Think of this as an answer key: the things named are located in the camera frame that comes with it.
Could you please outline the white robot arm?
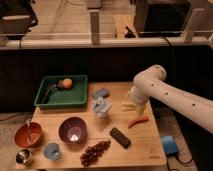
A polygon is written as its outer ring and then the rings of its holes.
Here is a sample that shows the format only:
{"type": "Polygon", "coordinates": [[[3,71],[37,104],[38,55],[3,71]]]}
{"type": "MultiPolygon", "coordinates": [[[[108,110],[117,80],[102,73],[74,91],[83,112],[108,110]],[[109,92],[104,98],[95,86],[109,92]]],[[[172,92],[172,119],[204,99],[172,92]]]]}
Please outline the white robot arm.
{"type": "Polygon", "coordinates": [[[166,84],[166,76],[161,65],[153,65],[138,73],[128,91],[130,99],[142,105],[153,97],[213,134],[213,100],[166,84]]]}

